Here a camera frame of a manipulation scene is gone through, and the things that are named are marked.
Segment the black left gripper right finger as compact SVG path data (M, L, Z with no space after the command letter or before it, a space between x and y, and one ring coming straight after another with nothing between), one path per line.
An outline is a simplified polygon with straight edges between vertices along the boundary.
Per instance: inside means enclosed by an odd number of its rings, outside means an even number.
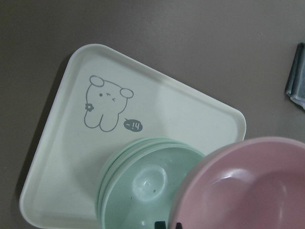
M180 222L177 222L175 225L175 229L183 229L182 224Z

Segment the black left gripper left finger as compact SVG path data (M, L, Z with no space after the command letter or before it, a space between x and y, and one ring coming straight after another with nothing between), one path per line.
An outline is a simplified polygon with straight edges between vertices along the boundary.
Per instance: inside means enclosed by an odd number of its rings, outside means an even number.
M156 221L154 223L154 229L166 229L166 222L165 221Z

